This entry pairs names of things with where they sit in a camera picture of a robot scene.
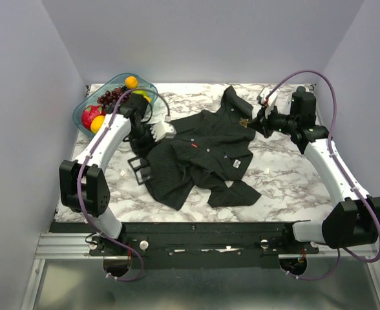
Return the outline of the gold brooch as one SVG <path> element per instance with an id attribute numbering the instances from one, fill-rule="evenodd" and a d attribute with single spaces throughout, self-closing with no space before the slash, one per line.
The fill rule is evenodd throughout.
<path id="1" fill-rule="evenodd" d="M 240 124 L 241 126 L 243 126 L 244 128 L 247 128 L 247 127 L 248 127 L 248 124 L 249 124 L 249 120 L 248 120 L 248 119 L 241 119 L 241 120 L 239 121 L 239 124 Z"/>

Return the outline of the black pinstriped shirt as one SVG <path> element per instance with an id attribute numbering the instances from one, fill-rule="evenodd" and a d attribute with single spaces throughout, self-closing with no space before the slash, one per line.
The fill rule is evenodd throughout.
<path id="1" fill-rule="evenodd" d="M 177 211 L 193 187 L 211 192 L 211 207 L 256 203 L 261 194 L 242 180 L 253 159 L 249 144 L 255 131 L 239 123 L 251 119 L 252 112 L 252 105 L 227 87 L 216 112 L 173 120 L 175 137 L 163 139 L 146 157 L 149 194 Z"/>

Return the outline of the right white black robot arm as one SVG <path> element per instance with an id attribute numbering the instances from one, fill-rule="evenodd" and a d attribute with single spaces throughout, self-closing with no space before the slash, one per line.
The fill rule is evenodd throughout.
<path id="1" fill-rule="evenodd" d="M 266 138 L 274 132 L 289 135 L 318 172 L 333 204 L 333 210 L 322 220 L 294 223 L 293 230 L 280 237 L 281 247 L 295 253 L 304 242 L 332 249 L 375 243 L 379 237 L 375 223 L 380 223 L 380 197 L 374 198 L 358 184 L 334 142 L 328 140 L 328 129 L 316 123 L 314 94 L 298 87 L 291 95 L 289 114 L 278 111 L 277 96 L 265 88 L 258 96 L 261 108 L 247 126 Z"/>

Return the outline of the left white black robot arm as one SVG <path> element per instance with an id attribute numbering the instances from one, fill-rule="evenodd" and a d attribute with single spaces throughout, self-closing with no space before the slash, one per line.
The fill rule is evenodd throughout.
<path id="1" fill-rule="evenodd" d="M 110 191 L 105 170 L 119 144 L 130 133 L 142 136 L 149 98 L 132 93 L 125 103 L 102 116 L 102 122 L 86 149 L 75 160 L 65 160 L 59 166 L 62 205 L 83 213 L 96 230 L 107 235 L 104 247 L 113 255 L 126 249 L 126 239 L 120 235 L 122 224 L 109 209 Z"/>

